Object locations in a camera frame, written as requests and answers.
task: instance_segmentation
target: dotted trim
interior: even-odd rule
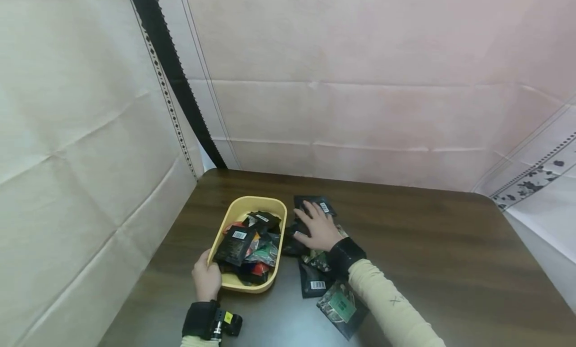
[[[148,36],[148,32],[144,29],[144,26],[142,25],[142,21],[140,20],[140,16],[138,16],[136,9],[134,9],[134,13],[136,14],[138,25],[140,26],[140,31],[144,36],[145,44],[148,49],[148,55],[150,56],[150,60],[154,65],[154,69],[156,71],[156,77],[160,84],[160,89],[162,89],[162,96],[164,97],[164,101],[166,102],[166,109],[168,110],[168,113],[170,113],[170,120],[172,122],[172,126],[174,126],[174,131],[176,132],[176,138],[178,139],[180,149],[182,150],[184,157],[186,157],[186,163],[188,164],[188,167],[190,168],[190,171],[192,172],[194,179],[198,181],[198,176],[194,171],[192,161],[190,161],[190,155],[188,154],[188,147],[186,146],[186,140],[184,139],[184,135],[182,134],[181,124],[180,121],[178,120],[177,112],[174,106],[172,105],[172,96],[170,94],[170,90],[168,89],[168,83],[166,82],[166,78],[164,77],[164,71],[162,70],[162,65],[160,64],[158,56],[154,51],[152,41]]]
[[[564,142],[561,142],[560,144],[558,144],[553,150],[549,151],[549,153],[547,153],[544,157],[542,157],[541,159],[539,159],[538,162],[536,162],[535,164],[533,164],[532,166],[530,166],[528,169],[524,170],[524,172],[520,173],[519,175],[517,175],[514,179],[512,179],[511,181],[509,181],[507,184],[504,184],[502,187],[500,187],[500,189],[498,189],[496,192],[493,192],[492,194],[490,194],[490,198],[493,199],[494,197],[496,197],[497,195],[500,195],[501,192],[503,192],[504,190],[506,190],[507,188],[511,187],[512,185],[514,185],[515,183],[517,183],[519,180],[521,180],[522,178],[526,177],[529,173],[533,172],[534,170],[537,169],[542,169],[543,168],[543,164],[545,162],[550,161],[554,156],[556,156],[558,153],[560,153],[560,151],[562,151],[565,147],[568,146],[568,144],[570,142],[572,142],[574,139],[576,138],[576,131],[573,132],[572,134],[570,134],[570,136],[568,138],[566,138],[564,140]]]

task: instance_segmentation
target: beige arm sleeve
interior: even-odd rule
[[[445,347],[431,325],[369,260],[349,269],[349,283],[366,302],[394,347]]]
[[[219,347],[215,340],[204,340],[195,335],[185,335],[182,337],[180,347]]]

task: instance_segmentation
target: hand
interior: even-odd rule
[[[330,251],[339,241],[344,240],[344,237],[338,233],[331,214],[326,215],[318,204],[310,203],[307,200],[304,201],[304,206],[306,206],[311,218],[299,209],[295,209],[294,213],[308,227],[311,237],[296,232],[294,238],[297,241],[313,250]]]
[[[222,274],[216,263],[208,265],[208,255],[210,250],[206,250],[200,259],[194,264],[192,278],[196,286],[196,301],[209,302],[218,298],[218,291],[222,287]]]

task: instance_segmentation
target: wrist strap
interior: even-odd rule
[[[198,336],[209,341],[214,330],[215,316],[220,305],[217,301],[194,302],[183,321],[182,337]]]
[[[346,237],[335,244],[327,253],[327,264],[338,279],[348,281],[349,268],[366,257],[366,252],[352,238]]]

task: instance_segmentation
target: yellow plastic container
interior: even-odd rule
[[[228,207],[228,211],[224,216],[224,221],[220,226],[220,230],[217,233],[216,239],[212,244],[212,249],[210,249],[210,255],[208,256],[208,264],[212,263],[212,258],[214,257],[218,246],[224,239],[223,231],[224,229],[236,221],[244,221],[250,212],[262,211],[273,214],[274,216],[281,219],[280,221],[280,246],[278,247],[278,256],[276,257],[276,267],[271,267],[268,272],[268,281],[259,286],[245,286],[238,277],[233,273],[223,273],[222,274],[222,287],[227,290],[239,291],[248,294],[261,294],[268,290],[274,279],[276,278],[276,272],[280,267],[280,251],[282,251],[282,242],[284,242],[284,229],[287,225],[287,215],[288,210],[284,203],[280,200],[267,197],[257,197],[252,195],[246,195],[236,199]]]

